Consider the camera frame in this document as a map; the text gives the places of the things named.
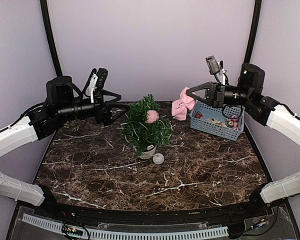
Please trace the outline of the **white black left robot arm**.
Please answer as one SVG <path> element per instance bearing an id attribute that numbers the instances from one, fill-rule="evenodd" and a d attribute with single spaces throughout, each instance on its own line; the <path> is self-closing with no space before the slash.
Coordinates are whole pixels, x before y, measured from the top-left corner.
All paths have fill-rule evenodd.
<path id="1" fill-rule="evenodd" d="M 103 89 L 106 77 L 105 72 L 92 74 L 87 85 L 90 91 L 87 98 L 70 76 L 48 81 L 46 100 L 30 107 L 14 123 L 0 130 L 0 158 L 51 136 L 67 122 L 94 118 L 96 123 L 109 126 L 127 113 L 130 107 L 119 103 L 121 95 Z M 57 218 L 61 213 L 47 186 L 26 183 L 1 171 L 0 196 L 40 206 L 50 218 Z"/>

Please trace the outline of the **pink pompom ornament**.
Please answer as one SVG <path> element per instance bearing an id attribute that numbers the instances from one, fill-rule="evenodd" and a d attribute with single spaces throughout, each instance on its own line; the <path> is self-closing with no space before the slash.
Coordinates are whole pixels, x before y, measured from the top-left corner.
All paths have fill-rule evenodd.
<path id="1" fill-rule="evenodd" d="M 146 123 L 152 124 L 159 120 L 160 116 L 156 110 L 148 110 L 146 113 Z"/>

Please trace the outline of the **pink fabric bow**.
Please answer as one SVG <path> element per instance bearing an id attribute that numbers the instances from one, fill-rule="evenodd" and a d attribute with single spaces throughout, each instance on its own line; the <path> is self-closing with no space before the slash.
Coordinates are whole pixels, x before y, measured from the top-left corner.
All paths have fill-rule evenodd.
<path id="1" fill-rule="evenodd" d="M 185 121 L 188 110 L 192 110 L 195 106 L 196 100 L 187 95 L 189 89 L 189 87 L 185 87 L 180 93 L 180 98 L 172 102 L 171 115 L 175 120 Z"/>

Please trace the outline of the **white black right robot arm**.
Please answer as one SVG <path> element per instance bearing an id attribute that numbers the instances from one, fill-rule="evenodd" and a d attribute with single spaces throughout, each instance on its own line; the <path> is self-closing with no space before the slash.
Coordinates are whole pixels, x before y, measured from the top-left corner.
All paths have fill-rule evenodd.
<path id="1" fill-rule="evenodd" d="M 283 134 L 300 146 L 300 117 L 283 103 L 262 94 L 265 71 L 243 63 L 237 86 L 206 82 L 192 87 L 186 95 L 213 108 L 226 105 L 244 107 L 256 122 Z M 300 195 L 300 171 L 258 187 L 245 205 L 245 213 L 256 217 L 265 204 Z"/>

